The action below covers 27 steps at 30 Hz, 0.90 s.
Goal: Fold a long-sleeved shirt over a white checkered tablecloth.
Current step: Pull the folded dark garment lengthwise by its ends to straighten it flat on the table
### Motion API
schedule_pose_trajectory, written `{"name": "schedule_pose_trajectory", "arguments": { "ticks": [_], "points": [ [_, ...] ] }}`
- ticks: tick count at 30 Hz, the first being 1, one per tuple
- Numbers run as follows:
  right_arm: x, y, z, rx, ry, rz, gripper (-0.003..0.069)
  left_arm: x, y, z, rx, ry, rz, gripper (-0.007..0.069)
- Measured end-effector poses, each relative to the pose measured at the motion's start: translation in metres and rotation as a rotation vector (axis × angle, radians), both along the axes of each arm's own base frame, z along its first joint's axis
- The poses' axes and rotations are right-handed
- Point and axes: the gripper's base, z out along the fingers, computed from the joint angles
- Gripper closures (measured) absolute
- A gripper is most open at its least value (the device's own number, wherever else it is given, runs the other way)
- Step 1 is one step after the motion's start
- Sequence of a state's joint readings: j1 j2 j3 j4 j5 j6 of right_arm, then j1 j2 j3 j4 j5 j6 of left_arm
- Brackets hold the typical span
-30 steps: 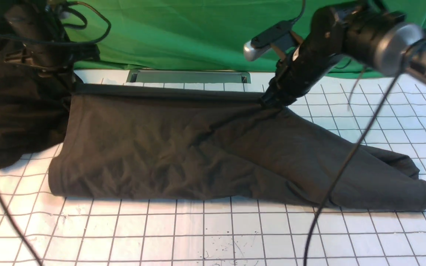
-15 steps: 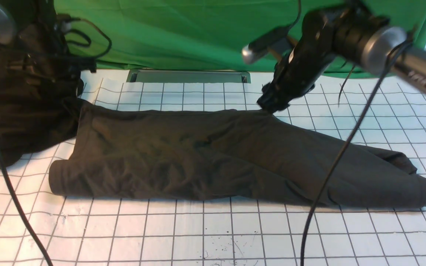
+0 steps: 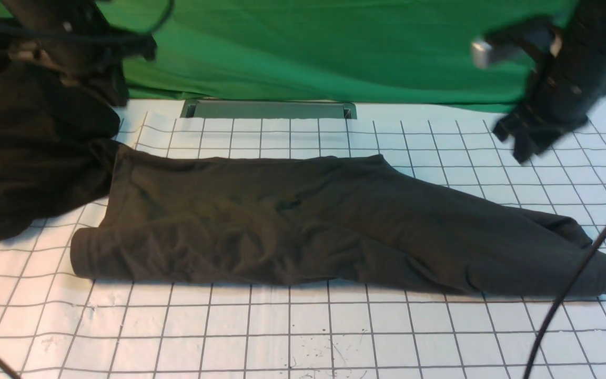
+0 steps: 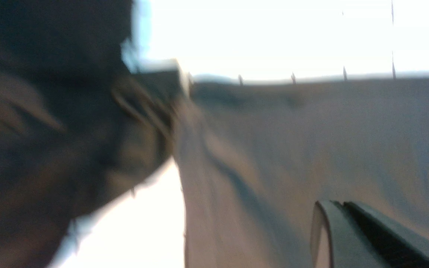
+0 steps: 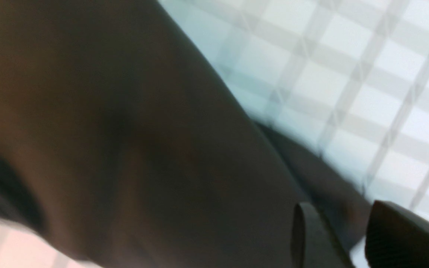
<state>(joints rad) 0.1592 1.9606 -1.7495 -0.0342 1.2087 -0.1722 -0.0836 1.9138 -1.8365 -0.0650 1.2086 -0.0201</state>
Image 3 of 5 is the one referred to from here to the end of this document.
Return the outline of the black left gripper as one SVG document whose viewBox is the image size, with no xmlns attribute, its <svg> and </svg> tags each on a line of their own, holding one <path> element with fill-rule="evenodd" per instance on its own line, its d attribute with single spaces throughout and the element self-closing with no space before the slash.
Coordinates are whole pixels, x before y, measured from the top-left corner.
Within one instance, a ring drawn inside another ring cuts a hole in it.
<svg viewBox="0 0 606 379">
<path fill-rule="evenodd" d="M 158 45 L 153 37 L 115 45 L 19 38 L 8 50 L 12 60 L 31 63 L 57 73 L 62 84 L 84 89 L 109 106 L 124 107 L 130 99 L 123 61 L 156 58 Z"/>
</svg>

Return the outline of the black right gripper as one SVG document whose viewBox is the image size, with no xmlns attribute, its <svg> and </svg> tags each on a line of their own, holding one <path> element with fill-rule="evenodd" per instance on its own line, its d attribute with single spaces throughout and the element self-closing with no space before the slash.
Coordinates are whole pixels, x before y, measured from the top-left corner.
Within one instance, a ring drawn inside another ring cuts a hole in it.
<svg viewBox="0 0 606 379">
<path fill-rule="evenodd" d="M 588 120 L 584 116 L 560 122 L 551 116 L 542 116 L 526 103 L 519 103 L 496 122 L 493 135 L 501 142 L 512 137 L 512 156 L 524 165 L 534 156 L 545 153 L 561 137 L 587 125 Z"/>
</svg>

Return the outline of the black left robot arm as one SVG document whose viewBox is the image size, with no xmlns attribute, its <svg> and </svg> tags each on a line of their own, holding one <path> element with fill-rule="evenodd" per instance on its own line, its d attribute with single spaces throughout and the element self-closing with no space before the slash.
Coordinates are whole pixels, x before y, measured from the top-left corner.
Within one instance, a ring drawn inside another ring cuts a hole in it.
<svg viewBox="0 0 606 379">
<path fill-rule="evenodd" d="M 81 88 L 109 106 L 130 98 L 123 71 L 126 58 L 156 58 L 154 33 L 171 17 L 168 1 L 156 24 L 137 33 L 112 26 L 94 1 L 4 1 L 23 28 L 23 41 L 10 56 L 58 74 L 67 87 Z"/>
</svg>

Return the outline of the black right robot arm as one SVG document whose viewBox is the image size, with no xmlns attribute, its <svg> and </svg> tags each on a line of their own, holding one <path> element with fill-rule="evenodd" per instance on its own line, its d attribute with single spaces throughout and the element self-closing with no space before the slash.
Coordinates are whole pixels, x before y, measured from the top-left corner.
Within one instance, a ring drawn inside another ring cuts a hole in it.
<svg viewBox="0 0 606 379">
<path fill-rule="evenodd" d="M 606 1 L 579 1 L 564 28 L 539 15 L 494 29 L 472 50 L 481 68 L 520 51 L 534 60 L 524 96 L 493 128 L 500 141 L 513 138 L 513 157 L 525 163 L 587 125 L 606 96 Z"/>
</svg>

